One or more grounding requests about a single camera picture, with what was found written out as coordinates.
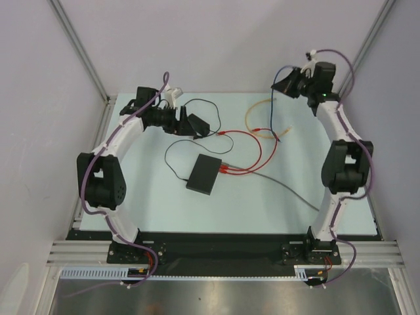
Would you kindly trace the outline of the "black network switch box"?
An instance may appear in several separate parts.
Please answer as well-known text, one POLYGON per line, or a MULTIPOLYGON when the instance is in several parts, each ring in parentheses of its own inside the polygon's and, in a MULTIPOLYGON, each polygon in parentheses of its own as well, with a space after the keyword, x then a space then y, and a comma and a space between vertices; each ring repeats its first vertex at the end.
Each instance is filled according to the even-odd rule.
POLYGON ((222 159, 199 154, 187 180, 186 188, 209 196, 213 190, 221 164, 222 159))

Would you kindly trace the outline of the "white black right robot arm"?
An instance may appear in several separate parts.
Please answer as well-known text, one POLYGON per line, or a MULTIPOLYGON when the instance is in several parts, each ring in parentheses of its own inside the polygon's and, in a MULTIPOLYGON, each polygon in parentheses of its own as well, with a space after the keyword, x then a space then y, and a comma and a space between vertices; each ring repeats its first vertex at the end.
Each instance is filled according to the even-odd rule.
POLYGON ((343 110, 343 98, 333 92, 334 64, 309 62, 302 68, 288 68, 290 73, 283 79, 274 79, 271 89, 290 98, 305 97, 330 141, 321 170, 325 193, 308 232, 315 241, 302 247, 304 260, 316 264, 326 255, 320 242, 336 240, 338 223, 347 204, 362 198, 358 191, 373 176, 373 144, 362 140, 351 127, 343 110))

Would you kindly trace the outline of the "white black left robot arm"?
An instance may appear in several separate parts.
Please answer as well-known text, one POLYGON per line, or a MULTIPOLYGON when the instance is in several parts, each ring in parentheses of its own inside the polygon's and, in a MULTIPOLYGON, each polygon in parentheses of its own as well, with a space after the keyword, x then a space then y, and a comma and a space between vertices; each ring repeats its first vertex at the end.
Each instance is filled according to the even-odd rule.
POLYGON ((182 137, 197 135, 185 107, 176 105, 181 94, 179 88, 138 87, 135 98, 119 112, 111 135, 92 152, 79 154, 76 160, 84 211, 104 217, 112 239, 123 244, 121 254, 131 263, 143 258, 144 246, 136 241, 139 230, 123 208, 127 185, 121 161, 147 127, 161 127, 165 133, 182 137))

